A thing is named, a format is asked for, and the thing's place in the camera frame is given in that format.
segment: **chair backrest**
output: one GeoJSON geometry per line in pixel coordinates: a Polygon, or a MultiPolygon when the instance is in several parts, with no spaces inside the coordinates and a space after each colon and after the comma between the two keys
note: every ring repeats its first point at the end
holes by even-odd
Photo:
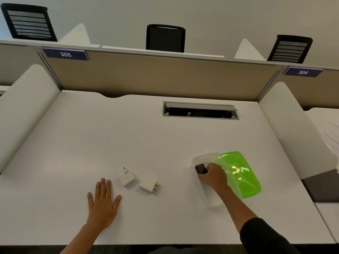
{"type": "Polygon", "coordinates": [[[303,63],[313,42],[312,38],[277,35],[268,61],[303,63]]]}
{"type": "Polygon", "coordinates": [[[57,42],[47,8],[26,4],[1,4],[13,38],[57,42]]]}
{"type": "Polygon", "coordinates": [[[185,31],[183,27],[150,24],[146,32],[146,50],[184,52],[185,31]]]}

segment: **number sign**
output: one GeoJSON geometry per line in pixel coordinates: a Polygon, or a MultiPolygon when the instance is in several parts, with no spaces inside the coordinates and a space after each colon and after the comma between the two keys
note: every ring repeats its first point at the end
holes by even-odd
{"type": "Polygon", "coordinates": [[[80,61],[87,61],[86,52],[83,50],[69,50],[59,48],[42,48],[48,58],[59,58],[59,59],[77,59],[80,61]]]}
{"type": "Polygon", "coordinates": [[[288,69],[286,69],[284,75],[317,77],[322,71],[322,69],[289,67],[288,69]]]}

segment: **clear plastic container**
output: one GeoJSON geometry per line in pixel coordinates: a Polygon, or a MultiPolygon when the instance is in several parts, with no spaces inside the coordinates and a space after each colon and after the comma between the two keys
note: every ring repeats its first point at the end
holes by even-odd
{"type": "Polygon", "coordinates": [[[214,208],[222,204],[222,200],[218,196],[218,194],[210,186],[208,186],[207,184],[199,180],[198,174],[195,170],[195,166],[199,164],[204,164],[205,166],[208,166],[209,163],[216,163],[222,167],[222,169],[225,171],[227,175],[228,186],[231,187],[231,189],[233,190],[236,196],[238,196],[239,198],[242,198],[240,188],[238,184],[235,182],[235,179],[231,173],[231,168],[227,165],[223,156],[217,152],[209,153],[209,154],[195,157],[192,160],[192,165],[190,167],[193,173],[193,178],[194,178],[197,192],[199,193],[201,198],[204,200],[206,206],[208,208],[214,208]]]}

